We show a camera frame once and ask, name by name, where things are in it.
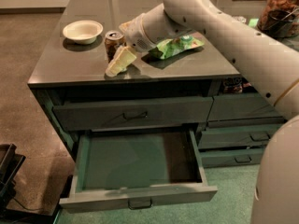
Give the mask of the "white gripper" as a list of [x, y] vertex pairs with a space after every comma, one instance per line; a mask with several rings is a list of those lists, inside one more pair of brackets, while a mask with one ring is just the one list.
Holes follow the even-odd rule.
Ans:
[[146, 35], [143, 27], [144, 17], [145, 14], [142, 13], [133, 20], [124, 22], [119, 26], [128, 46], [118, 47], [106, 69], [107, 76], [115, 77], [123, 72], [136, 59], [137, 52], [147, 52], [156, 47]]

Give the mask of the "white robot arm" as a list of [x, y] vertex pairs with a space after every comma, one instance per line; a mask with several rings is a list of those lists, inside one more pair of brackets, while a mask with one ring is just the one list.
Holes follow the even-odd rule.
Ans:
[[163, 0], [121, 25], [126, 46], [106, 74], [116, 76], [167, 38], [204, 35], [287, 120], [260, 164], [250, 224], [299, 224], [299, 53], [218, 10], [209, 0]]

